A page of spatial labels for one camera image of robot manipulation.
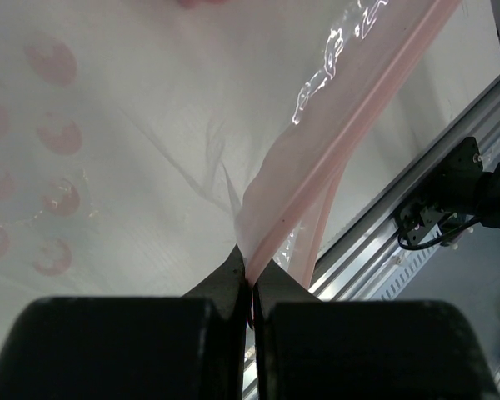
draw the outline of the black mechanical device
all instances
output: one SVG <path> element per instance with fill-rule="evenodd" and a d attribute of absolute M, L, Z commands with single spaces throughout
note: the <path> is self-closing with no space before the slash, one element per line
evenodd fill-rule
<path fill-rule="evenodd" d="M 248 316 L 261 399 L 497 398 L 453 306 L 320 302 L 274 262 L 251 290 L 235 248 L 181 298 L 32 303 L 0 354 L 0 400 L 241 398 Z"/>
<path fill-rule="evenodd" d="M 407 250 L 452 243 L 481 223 L 500 229 L 500 163 L 484 172 L 474 137 L 466 137 L 398 209 L 398 241 Z M 439 225 L 442 235 L 423 239 Z"/>

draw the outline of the white surface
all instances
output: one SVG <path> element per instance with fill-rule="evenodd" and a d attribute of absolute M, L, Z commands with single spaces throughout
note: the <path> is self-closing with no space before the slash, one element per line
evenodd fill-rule
<path fill-rule="evenodd" d="M 489 0 L 464 0 L 350 160 L 322 250 L 500 75 Z"/>

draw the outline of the cable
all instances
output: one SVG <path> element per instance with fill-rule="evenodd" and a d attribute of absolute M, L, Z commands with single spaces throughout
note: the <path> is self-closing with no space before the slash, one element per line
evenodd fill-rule
<path fill-rule="evenodd" d="M 424 250 L 426 248 L 431 248 L 433 246 L 436 246 L 442 242 L 446 242 L 448 239 L 451 239 L 458 235 L 459 233 L 469 229 L 471 226 L 476 225 L 481 221 L 480 217 L 472 217 L 470 220 L 465 222 L 463 225 L 459 227 L 455 227 L 449 232 L 444 233 L 443 235 L 436 237 L 428 242 L 422 243 L 422 244 L 407 244 L 403 242 L 404 237 L 411 232 L 411 229 L 402 232 L 398 234 L 398 244 L 400 245 L 401 248 L 404 250 L 411 250 L 411 251 L 417 251 L 417 250 Z"/>

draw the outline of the plastic bag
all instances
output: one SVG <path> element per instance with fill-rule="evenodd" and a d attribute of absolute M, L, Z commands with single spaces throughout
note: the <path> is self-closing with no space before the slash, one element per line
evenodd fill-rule
<path fill-rule="evenodd" d="M 233 221 L 250 281 L 292 234 L 307 284 L 350 154 L 457 4 L 0 1 L 0 285 L 180 294 Z"/>

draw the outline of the gray floor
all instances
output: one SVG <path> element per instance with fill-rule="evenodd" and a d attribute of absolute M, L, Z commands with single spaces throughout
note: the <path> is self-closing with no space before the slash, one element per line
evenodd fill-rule
<path fill-rule="evenodd" d="M 441 248 L 399 299 L 440 299 L 459 309 L 477 333 L 491 369 L 500 365 L 500 231 L 475 227 L 457 250 Z"/>

